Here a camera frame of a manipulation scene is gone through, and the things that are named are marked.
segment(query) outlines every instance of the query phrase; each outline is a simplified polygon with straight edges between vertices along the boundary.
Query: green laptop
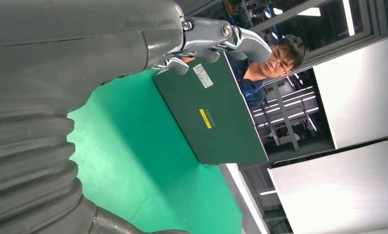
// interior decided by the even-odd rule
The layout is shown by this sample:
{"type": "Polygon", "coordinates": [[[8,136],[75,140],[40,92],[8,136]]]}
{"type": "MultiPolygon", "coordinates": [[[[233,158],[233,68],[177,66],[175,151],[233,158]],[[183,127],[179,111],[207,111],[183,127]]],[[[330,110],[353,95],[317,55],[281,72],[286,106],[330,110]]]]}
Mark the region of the green laptop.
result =
{"type": "Polygon", "coordinates": [[[251,113],[224,53],[196,59],[185,75],[160,72],[154,81],[202,164],[267,162],[251,113]]]}

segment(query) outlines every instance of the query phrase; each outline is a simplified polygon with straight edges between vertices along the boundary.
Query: green mat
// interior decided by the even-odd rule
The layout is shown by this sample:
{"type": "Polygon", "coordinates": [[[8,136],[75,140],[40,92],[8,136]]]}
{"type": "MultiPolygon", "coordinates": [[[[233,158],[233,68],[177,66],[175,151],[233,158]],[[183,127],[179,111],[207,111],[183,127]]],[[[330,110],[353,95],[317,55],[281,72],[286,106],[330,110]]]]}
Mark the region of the green mat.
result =
{"type": "Polygon", "coordinates": [[[145,232],[240,234],[242,213],[222,174],[198,163],[153,74],[115,79],[69,114],[83,193],[145,232]]]}

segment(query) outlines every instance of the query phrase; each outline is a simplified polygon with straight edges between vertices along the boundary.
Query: screw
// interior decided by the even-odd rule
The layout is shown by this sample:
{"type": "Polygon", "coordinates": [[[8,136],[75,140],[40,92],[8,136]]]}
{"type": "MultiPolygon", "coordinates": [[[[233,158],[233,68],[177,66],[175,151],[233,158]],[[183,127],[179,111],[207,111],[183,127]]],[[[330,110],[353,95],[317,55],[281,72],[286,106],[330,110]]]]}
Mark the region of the screw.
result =
{"type": "Polygon", "coordinates": [[[191,29],[192,29],[192,23],[189,22],[189,21],[183,22],[183,23],[182,23],[182,29],[183,29],[184,31],[189,31],[189,30],[191,30],[191,29]]]}
{"type": "Polygon", "coordinates": [[[224,23],[223,23],[222,29],[223,29],[223,35],[224,35],[225,37],[230,37],[230,36],[231,36],[231,34],[232,34],[232,28],[231,28],[231,25],[230,25],[229,23],[224,22],[224,23]]]}

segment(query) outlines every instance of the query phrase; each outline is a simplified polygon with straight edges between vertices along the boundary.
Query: blue shirt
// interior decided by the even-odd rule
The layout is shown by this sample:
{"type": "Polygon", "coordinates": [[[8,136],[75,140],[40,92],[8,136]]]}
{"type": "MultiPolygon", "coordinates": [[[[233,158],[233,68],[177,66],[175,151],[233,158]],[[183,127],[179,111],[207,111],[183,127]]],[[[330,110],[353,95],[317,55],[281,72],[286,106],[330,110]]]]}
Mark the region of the blue shirt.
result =
{"type": "Polygon", "coordinates": [[[252,61],[249,59],[237,60],[229,54],[227,54],[227,58],[248,107],[251,110],[259,107],[265,101],[264,80],[251,81],[244,79],[244,75],[252,61]]]}

